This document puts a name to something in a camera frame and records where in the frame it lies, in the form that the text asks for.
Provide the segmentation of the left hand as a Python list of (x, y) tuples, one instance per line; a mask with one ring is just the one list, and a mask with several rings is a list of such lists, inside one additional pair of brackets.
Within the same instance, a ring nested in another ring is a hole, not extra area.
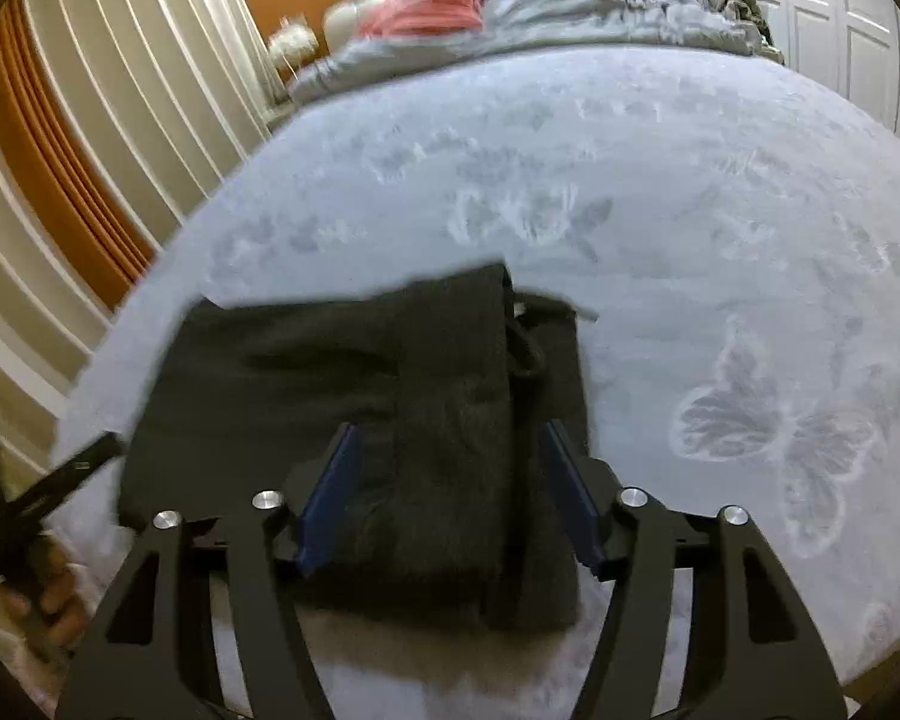
[(68, 556), (42, 536), (30, 550), (30, 566), (22, 575), (3, 578), (4, 611), (23, 633), (29, 649), (43, 660), (50, 652), (69, 655), (89, 626), (89, 613), (77, 591)]

